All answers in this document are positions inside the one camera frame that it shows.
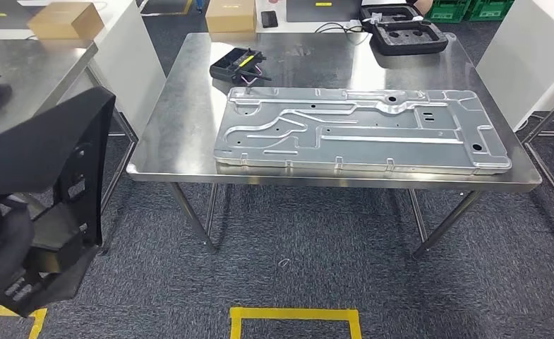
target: yellow tape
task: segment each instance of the yellow tape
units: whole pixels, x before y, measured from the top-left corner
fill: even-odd
[[[248,56],[245,60],[243,60],[241,62],[241,64],[239,64],[239,67],[243,67],[243,65],[247,64],[248,62],[250,62],[251,59],[254,59],[254,56],[253,55],[250,55]]]
[[[360,316],[357,309],[266,309],[257,307],[232,307],[230,339],[241,338],[242,319],[293,319],[348,321],[351,339],[362,339]]]
[[[34,318],[34,324],[30,331],[30,336],[28,339],[37,339],[42,331],[44,325],[44,318],[46,318],[47,309],[37,309],[33,311],[30,316]],[[7,309],[6,307],[0,306],[0,316],[18,316],[15,312]]]

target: white table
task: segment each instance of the white table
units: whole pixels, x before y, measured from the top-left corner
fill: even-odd
[[[24,6],[46,6],[50,0],[19,1]],[[133,0],[94,2],[104,29],[94,39],[98,53],[61,101],[102,85],[116,95],[117,121],[131,144],[121,159],[102,201],[106,207],[121,173],[150,119],[166,82],[160,61]],[[25,39],[31,30],[0,30],[0,39]]]
[[[476,67],[516,131],[554,108],[554,0],[519,0]]]

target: table top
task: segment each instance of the table top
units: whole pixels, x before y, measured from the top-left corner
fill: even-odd
[[[0,40],[0,133],[54,107],[96,51],[91,41]]]
[[[530,191],[541,176],[520,146],[474,65],[454,35],[440,54],[382,56],[367,33],[187,36],[167,84],[140,139],[127,172],[135,180],[216,182],[294,186],[355,186],[397,189]],[[257,85],[354,90],[472,90],[480,98],[508,155],[512,169],[496,175],[364,172],[277,167],[237,167],[216,162],[214,144],[230,84],[214,80],[210,64],[233,46],[260,50],[270,82]]]

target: metal panel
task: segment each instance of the metal panel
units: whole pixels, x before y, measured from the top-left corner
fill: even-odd
[[[445,174],[508,171],[474,92],[233,88],[215,144],[229,165]]]

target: green crate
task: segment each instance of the green crate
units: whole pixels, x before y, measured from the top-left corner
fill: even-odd
[[[499,21],[505,18],[514,0],[473,0],[466,19],[470,21]]]
[[[458,23],[469,6],[470,0],[435,0],[426,18],[434,23]]]

